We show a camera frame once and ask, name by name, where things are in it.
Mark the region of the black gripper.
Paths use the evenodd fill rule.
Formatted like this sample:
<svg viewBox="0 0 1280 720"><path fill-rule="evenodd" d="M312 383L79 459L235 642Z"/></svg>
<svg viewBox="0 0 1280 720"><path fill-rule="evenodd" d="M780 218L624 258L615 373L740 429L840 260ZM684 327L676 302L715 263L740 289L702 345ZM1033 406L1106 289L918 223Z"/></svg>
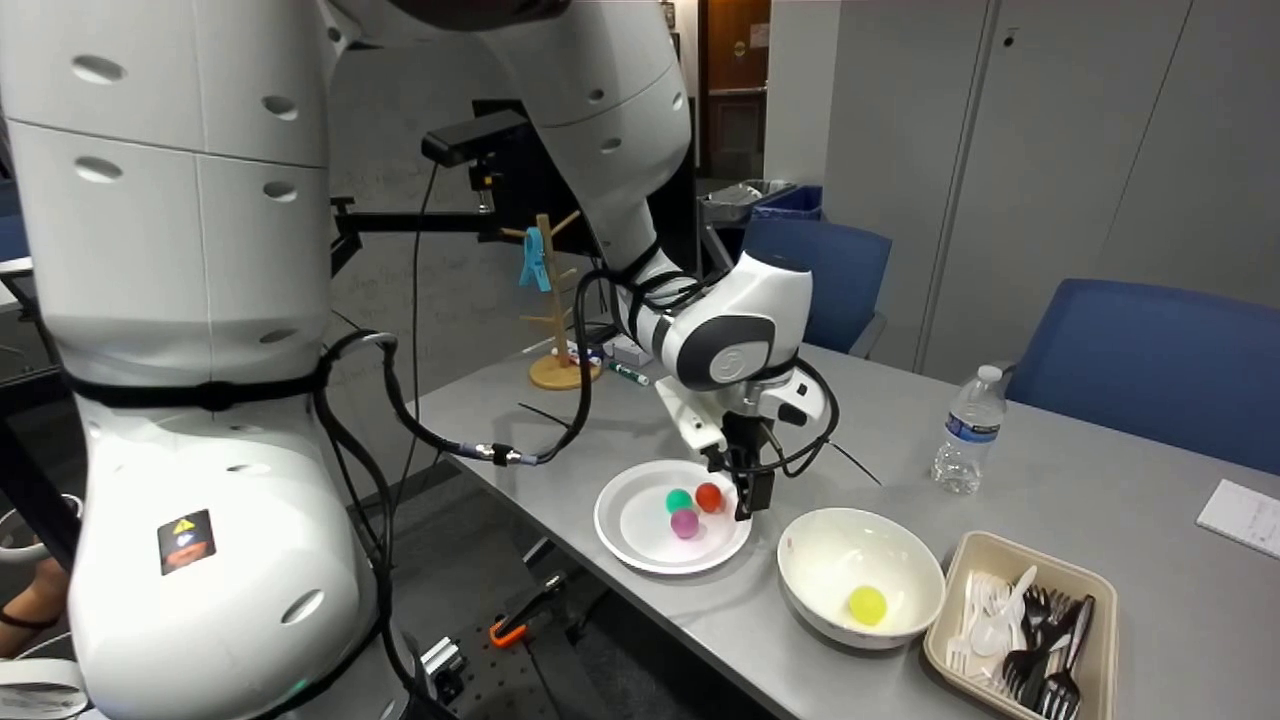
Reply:
<svg viewBox="0 0 1280 720"><path fill-rule="evenodd" d="M784 369L780 378L746 380L733 389L684 389L676 378L655 380L655 397L676 424L676 437L715 466L726 512L740 512L740 486L733 470L746 470L746 517L774 503L774 466L761 459L780 422L809 424L829 411L829 392L816 373Z"/></svg>

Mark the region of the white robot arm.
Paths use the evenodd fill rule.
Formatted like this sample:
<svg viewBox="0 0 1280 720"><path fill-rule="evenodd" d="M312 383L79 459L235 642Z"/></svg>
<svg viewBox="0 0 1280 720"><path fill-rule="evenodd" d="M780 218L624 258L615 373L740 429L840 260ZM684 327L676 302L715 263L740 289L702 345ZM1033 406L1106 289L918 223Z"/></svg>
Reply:
<svg viewBox="0 0 1280 720"><path fill-rule="evenodd" d="M813 279L698 279L651 198L692 125L662 0L5 0L5 131L89 479L67 631L104 720L268 720L390 619L326 383L327 89L349 49L478 39L672 389L796 392Z"/></svg>

